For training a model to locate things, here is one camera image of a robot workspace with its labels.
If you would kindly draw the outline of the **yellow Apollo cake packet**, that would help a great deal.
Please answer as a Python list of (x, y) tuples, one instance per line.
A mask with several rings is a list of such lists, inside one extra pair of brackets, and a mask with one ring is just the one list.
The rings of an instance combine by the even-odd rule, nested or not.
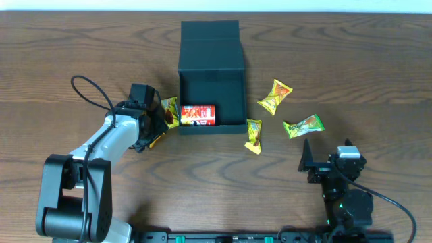
[(179, 126), (177, 97), (163, 99), (161, 105), (165, 110), (165, 123), (169, 129)]
[(245, 147), (255, 154), (259, 155), (261, 153), (260, 135), (262, 121), (255, 119), (247, 119), (248, 122), (248, 139), (249, 141), (245, 143)]

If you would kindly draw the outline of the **red Pringles can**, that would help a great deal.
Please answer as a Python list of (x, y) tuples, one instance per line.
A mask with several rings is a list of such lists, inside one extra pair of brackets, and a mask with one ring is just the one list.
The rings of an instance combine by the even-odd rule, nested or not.
[(183, 126), (214, 126), (214, 105), (185, 105), (181, 108), (180, 123)]

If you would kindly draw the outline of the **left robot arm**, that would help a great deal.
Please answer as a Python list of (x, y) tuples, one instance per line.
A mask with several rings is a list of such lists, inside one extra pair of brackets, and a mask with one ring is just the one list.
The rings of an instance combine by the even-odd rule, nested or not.
[(60, 242), (130, 242), (132, 226), (113, 217), (111, 170), (128, 149), (142, 151), (166, 131), (160, 102), (129, 99), (83, 145), (48, 156), (36, 232)]

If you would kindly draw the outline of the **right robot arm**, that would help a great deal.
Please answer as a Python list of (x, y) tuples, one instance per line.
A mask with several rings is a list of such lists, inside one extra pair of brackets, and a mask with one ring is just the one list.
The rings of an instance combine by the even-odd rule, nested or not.
[(307, 172), (309, 184), (320, 184), (328, 229), (322, 242), (368, 242), (365, 228), (372, 225), (373, 196), (348, 184), (360, 176), (366, 159), (349, 140), (330, 154), (326, 162), (316, 162), (308, 140), (304, 141), (299, 172)]

